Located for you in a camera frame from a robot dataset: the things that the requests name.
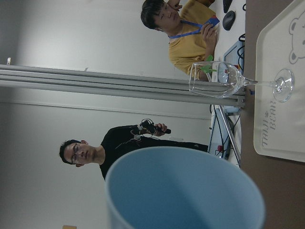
cartoon bear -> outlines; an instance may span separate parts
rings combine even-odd
[[[295,64],[298,59],[305,57],[305,11],[299,18],[294,18],[291,21],[289,33],[292,35],[292,50],[289,55],[289,62]]]

tray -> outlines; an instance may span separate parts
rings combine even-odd
[[[291,98],[279,103],[272,88],[256,86],[254,148],[258,154],[305,162],[305,1],[293,1],[259,34],[256,80],[271,81],[292,70]]]

wine glass base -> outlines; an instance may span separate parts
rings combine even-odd
[[[295,77],[293,72],[286,68],[280,70],[279,73],[276,75],[274,82],[274,98],[278,102],[286,102],[291,97],[294,88]]]

hand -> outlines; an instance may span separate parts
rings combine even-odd
[[[158,128],[161,128],[161,130],[162,130],[162,132],[156,130],[156,131],[154,132],[154,135],[155,135],[155,136],[160,137],[160,136],[162,136],[162,135],[165,134],[164,132],[167,130],[167,126],[166,126],[164,123],[163,123],[163,124],[158,123],[158,124],[155,124],[154,126],[155,126],[155,127],[158,127]]]
[[[206,49],[214,52],[217,42],[217,36],[216,31],[212,28],[212,26],[213,25],[210,23],[204,24],[201,30],[201,35],[202,39],[206,44]]]
[[[179,5],[180,0],[168,0],[167,4],[172,7],[174,10],[179,11],[182,8],[182,5]]]

brown table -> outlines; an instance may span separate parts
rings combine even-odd
[[[255,79],[256,40],[260,31],[291,2],[246,1],[246,77]],[[245,108],[241,113],[241,126],[241,169],[253,179],[263,194],[267,211],[265,228],[305,229],[305,163],[256,153],[253,146],[254,96],[248,90]]]

